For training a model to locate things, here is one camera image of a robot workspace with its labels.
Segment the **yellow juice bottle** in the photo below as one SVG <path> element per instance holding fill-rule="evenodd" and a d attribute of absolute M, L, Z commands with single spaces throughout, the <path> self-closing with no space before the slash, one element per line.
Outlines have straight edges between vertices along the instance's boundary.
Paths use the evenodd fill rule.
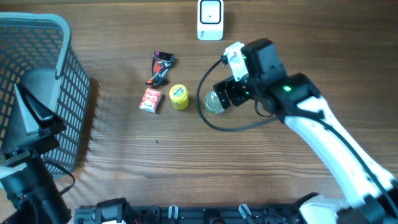
<path fill-rule="evenodd" d="M 169 91 L 169 98 L 176 110 L 184 110 L 189 104 L 189 93 L 182 84 L 174 85 Z"/>

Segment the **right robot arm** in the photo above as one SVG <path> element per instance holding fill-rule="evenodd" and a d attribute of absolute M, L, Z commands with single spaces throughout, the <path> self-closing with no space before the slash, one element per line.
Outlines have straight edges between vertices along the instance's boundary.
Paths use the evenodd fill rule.
<path fill-rule="evenodd" d="M 269 39 L 236 42 L 220 60 L 232 71 L 214 86 L 222 107 L 261 104 L 313 149 L 341 187 L 343 200 L 304 199 L 298 210 L 305 222 L 397 222 L 397 179 L 345 130 L 306 75 L 287 74 Z"/>

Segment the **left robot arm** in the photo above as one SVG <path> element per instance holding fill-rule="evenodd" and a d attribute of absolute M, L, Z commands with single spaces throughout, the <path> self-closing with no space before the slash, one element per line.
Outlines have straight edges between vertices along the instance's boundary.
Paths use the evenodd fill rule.
<path fill-rule="evenodd" d="M 14 85 L 16 105 L 1 145 L 1 159 L 9 174 L 1 177 L 7 199 L 16 209 L 5 223 L 68 223 L 72 217 L 47 169 L 61 165 L 42 159 L 59 147 L 56 135 L 66 129 L 63 119 L 41 103 L 24 85 Z"/>

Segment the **red white snack box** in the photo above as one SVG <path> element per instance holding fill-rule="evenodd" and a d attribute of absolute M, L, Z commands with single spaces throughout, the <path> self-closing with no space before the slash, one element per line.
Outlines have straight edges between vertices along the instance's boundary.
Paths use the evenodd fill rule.
<path fill-rule="evenodd" d="M 157 107 L 161 102 L 163 94 L 161 91 L 155 90 L 153 88 L 147 88 L 139 108 L 144 111 L 148 111 L 151 113 L 156 113 Z"/>

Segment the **black red snack packet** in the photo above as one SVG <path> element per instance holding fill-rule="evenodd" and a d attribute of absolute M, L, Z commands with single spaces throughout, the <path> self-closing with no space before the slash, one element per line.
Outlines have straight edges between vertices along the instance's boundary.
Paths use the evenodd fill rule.
<path fill-rule="evenodd" d="M 166 74 L 174 64 L 174 54 L 155 51 L 152 58 L 152 77 L 146 81 L 149 86 L 161 86 L 168 84 Z"/>

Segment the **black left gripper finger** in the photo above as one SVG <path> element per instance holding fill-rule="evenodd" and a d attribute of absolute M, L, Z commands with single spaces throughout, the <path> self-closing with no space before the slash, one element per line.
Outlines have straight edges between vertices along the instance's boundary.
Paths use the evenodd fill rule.
<path fill-rule="evenodd" d="M 26 134 L 39 132 L 40 126 L 35 119 L 35 111 L 32 106 L 35 100 L 34 95 L 22 84 L 14 84 L 14 90 Z"/>
<path fill-rule="evenodd" d="M 29 112 L 41 130 L 64 131 L 66 125 L 63 119 L 41 103 L 29 90 L 24 90 L 24 99 Z"/>

